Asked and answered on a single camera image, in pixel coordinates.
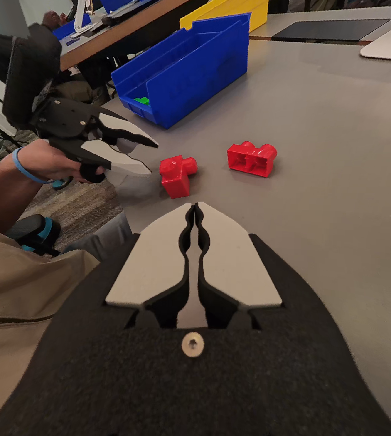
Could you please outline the person's left forearm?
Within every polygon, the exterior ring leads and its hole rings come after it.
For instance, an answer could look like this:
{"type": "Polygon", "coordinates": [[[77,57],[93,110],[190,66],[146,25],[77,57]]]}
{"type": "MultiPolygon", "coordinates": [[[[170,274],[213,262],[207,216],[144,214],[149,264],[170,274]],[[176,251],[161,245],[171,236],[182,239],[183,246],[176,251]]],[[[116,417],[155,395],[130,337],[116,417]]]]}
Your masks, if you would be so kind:
{"type": "Polygon", "coordinates": [[[18,169],[14,154],[0,162],[0,233],[14,226],[42,185],[18,169]]]}

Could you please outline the person's left hand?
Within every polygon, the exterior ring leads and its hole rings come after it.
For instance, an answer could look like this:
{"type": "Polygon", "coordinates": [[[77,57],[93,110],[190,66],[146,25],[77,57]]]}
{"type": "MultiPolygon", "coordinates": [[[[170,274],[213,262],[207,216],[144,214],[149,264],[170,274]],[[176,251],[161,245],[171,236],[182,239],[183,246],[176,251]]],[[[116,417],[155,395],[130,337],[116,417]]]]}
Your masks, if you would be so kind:
{"type": "Polygon", "coordinates": [[[41,181],[73,177],[80,183],[90,183],[81,176],[79,162],[70,160],[44,139],[36,139],[19,149],[17,160],[28,173],[41,181]]]}

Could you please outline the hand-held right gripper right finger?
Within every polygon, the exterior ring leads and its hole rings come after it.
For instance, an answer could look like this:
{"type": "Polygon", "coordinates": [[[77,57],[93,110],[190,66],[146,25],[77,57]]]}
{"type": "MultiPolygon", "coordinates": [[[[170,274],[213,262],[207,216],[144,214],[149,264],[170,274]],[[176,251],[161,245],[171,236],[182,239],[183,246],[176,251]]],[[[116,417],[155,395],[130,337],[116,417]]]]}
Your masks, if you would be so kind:
{"type": "Polygon", "coordinates": [[[277,291],[249,233],[205,202],[195,205],[199,259],[198,295],[209,313],[280,307],[277,291]]]}

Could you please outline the black flat panel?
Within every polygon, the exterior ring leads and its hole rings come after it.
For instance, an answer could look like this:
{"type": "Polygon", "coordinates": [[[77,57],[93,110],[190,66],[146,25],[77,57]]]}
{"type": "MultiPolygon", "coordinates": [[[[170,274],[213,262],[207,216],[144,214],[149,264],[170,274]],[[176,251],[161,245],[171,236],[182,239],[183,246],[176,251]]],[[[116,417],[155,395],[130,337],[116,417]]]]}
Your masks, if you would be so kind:
{"type": "Polygon", "coordinates": [[[271,37],[273,41],[360,41],[390,19],[297,21],[271,37]]]}

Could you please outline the blue storage bin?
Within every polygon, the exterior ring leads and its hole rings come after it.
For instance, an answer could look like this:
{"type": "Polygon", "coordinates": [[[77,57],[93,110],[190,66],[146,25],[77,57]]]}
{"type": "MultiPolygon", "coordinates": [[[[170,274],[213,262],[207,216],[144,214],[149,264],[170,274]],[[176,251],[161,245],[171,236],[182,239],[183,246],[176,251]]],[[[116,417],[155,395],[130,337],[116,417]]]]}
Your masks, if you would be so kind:
{"type": "Polygon", "coordinates": [[[247,72],[250,13],[195,21],[117,68],[123,106],[170,128],[247,72]],[[151,107],[134,98],[147,97],[151,107]]]}
{"type": "Polygon", "coordinates": [[[82,35],[98,28],[102,23],[101,19],[103,17],[116,17],[118,14],[123,14],[136,3],[138,3],[138,1],[80,1],[80,5],[85,6],[84,14],[81,17],[77,12],[78,1],[74,1],[74,18],[52,30],[52,33],[58,38],[58,40],[62,40],[65,37],[75,39],[78,35],[82,35]]]}

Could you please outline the blue wristband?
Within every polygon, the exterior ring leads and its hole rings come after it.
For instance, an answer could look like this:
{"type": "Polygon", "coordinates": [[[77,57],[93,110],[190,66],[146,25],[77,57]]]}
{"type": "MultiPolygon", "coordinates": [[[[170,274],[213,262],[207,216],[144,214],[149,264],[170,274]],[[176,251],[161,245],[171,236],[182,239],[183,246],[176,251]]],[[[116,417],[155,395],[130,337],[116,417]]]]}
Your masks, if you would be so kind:
{"type": "Polygon", "coordinates": [[[20,151],[21,149],[22,149],[22,148],[20,147],[20,148],[17,148],[17,149],[15,149],[15,150],[13,151],[13,153],[12,153],[12,160],[13,160],[13,162],[14,162],[14,165],[15,165],[16,169],[17,169],[21,174],[23,174],[25,177],[29,178],[30,180],[32,180],[32,181],[34,181],[34,182],[40,183],[41,185],[44,185],[44,184],[51,184],[51,185],[52,185],[52,188],[53,188],[54,190],[56,190],[56,191],[61,190],[61,189],[64,189],[64,188],[67,187],[69,184],[71,184],[71,182],[73,181],[73,177],[72,177],[72,176],[67,177],[67,178],[64,178],[64,179],[57,179],[57,180],[52,180],[52,181],[51,181],[51,180],[48,180],[48,181],[46,181],[46,180],[42,180],[42,179],[40,179],[40,178],[34,176],[34,175],[31,174],[29,171],[27,171],[27,170],[26,170],[26,169],[21,165],[21,163],[19,162],[18,154],[19,154],[19,151],[20,151]]]}

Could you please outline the person's beige jacket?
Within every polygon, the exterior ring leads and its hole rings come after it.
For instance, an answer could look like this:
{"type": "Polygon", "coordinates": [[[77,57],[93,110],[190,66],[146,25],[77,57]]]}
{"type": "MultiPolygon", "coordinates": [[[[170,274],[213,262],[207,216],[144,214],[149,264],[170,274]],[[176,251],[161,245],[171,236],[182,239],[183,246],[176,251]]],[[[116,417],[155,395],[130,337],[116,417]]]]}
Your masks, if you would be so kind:
{"type": "Polygon", "coordinates": [[[53,315],[98,264],[84,250],[45,259],[0,233],[0,408],[53,315]]]}

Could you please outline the wooden table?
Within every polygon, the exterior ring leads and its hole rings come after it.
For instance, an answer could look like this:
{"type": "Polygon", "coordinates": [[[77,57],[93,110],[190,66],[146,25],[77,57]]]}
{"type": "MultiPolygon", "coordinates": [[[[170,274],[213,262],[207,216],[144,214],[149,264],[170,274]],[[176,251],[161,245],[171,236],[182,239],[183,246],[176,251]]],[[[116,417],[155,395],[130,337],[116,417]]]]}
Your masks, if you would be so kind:
{"type": "Polygon", "coordinates": [[[115,26],[106,27],[91,37],[82,36],[69,47],[63,44],[60,69],[65,71],[83,62],[186,3],[187,0],[155,1],[143,10],[137,9],[136,14],[115,26]]]}

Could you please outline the person's jeans leg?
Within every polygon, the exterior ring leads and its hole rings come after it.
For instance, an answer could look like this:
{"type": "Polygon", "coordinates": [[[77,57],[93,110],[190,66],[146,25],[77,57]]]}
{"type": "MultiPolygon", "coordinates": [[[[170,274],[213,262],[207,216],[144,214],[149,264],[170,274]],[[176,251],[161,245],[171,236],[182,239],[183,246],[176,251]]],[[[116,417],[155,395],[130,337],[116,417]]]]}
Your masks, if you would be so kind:
{"type": "Polygon", "coordinates": [[[74,250],[84,250],[95,259],[102,262],[110,258],[111,255],[117,249],[125,245],[132,236],[133,232],[127,221],[127,216],[125,212],[122,211],[94,233],[68,244],[62,250],[62,254],[74,250]]]}

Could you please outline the yellow storage bin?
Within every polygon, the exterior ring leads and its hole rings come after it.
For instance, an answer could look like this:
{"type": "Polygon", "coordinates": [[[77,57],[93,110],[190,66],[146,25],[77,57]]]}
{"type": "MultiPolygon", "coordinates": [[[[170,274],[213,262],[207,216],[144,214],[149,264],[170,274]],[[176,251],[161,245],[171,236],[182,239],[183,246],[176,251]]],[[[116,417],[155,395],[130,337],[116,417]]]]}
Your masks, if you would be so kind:
{"type": "Polygon", "coordinates": [[[268,0],[211,0],[180,19],[180,28],[189,30],[194,21],[250,13],[249,32],[267,21],[268,0]]]}

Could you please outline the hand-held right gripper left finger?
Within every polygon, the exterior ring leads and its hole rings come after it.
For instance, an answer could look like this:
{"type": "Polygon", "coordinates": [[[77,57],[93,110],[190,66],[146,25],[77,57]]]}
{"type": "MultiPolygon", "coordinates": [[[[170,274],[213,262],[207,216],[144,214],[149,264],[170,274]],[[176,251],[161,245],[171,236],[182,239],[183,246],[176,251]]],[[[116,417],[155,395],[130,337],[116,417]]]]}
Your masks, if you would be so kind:
{"type": "Polygon", "coordinates": [[[140,234],[105,302],[140,309],[184,282],[188,272],[193,205],[185,203],[149,224],[140,234]]]}

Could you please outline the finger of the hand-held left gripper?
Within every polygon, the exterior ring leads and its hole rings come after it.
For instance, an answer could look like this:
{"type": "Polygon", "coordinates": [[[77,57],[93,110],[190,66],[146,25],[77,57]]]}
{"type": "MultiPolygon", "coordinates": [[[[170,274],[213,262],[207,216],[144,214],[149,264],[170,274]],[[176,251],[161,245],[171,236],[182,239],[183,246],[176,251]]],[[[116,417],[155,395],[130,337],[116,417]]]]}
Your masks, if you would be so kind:
{"type": "Polygon", "coordinates": [[[155,139],[126,119],[101,112],[98,120],[103,143],[98,146],[100,152],[132,152],[139,144],[159,148],[155,139]]]}
{"type": "Polygon", "coordinates": [[[142,162],[113,149],[106,142],[95,139],[85,141],[80,150],[94,155],[97,165],[124,176],[149,177],[152,171],[142,162]]]}

